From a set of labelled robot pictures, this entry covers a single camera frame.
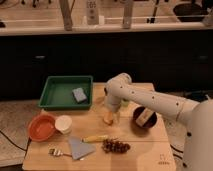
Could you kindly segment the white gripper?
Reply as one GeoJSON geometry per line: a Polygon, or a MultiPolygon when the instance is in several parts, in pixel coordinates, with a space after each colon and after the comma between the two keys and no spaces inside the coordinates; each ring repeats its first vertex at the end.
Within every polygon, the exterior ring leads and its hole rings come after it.
{"type": "Polygon", "coordinates": [[[120,112],[119,109],[121,107],[120,104],[111,104],[111,103],[108,103],[108,102],[105,102],[105,107],[112,113],[114,113],[114,123],[116,125],[118,125],[120,123],[120,112]]]}

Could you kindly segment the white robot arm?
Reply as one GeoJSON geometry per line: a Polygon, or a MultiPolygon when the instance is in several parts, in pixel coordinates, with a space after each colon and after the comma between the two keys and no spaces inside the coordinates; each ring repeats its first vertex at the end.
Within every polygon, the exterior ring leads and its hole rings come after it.
{"type": "Polygon", "coordinates": [[[202,102],[136,87],[127,73],[109,79],[105,106],[117,112],[133,101],[186,127],[182,171],[213,171],[213,99],[202,102]]]}

